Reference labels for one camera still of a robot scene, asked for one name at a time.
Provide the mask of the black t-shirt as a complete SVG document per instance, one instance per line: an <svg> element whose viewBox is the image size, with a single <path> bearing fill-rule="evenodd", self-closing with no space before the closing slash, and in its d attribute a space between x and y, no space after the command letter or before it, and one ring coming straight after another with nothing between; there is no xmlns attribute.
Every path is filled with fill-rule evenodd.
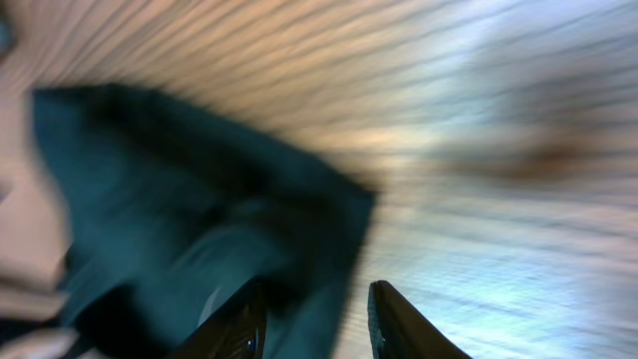
<svg viewBox="0 0 638 359"><path fill-rule="evenodd" d="M84 348L162 358L204 313L257 286L265 357L331 355L369 191L150 89L39 89L33 120L71 225L59 320Z"/></svg>

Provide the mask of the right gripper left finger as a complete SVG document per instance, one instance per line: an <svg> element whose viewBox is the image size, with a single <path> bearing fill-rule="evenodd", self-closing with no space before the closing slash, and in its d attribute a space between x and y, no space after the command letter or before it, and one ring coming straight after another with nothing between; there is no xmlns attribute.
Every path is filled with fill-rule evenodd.
<svg viewBox="0 0 638 359"><path fill-rule="evenodd" d="M250 281L214 311L168 359L261 359L266 320L263 285Z"/></svg>

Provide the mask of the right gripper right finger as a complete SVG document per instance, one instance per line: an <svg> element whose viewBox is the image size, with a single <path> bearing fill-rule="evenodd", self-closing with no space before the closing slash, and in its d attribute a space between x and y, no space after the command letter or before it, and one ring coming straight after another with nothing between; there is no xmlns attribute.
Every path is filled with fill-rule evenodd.
<svg viewBox="0 0 638 359"><path fill-rule="evenodd" d="M368 329L375 359L471 359L390 282L372 282Z"/></svg>

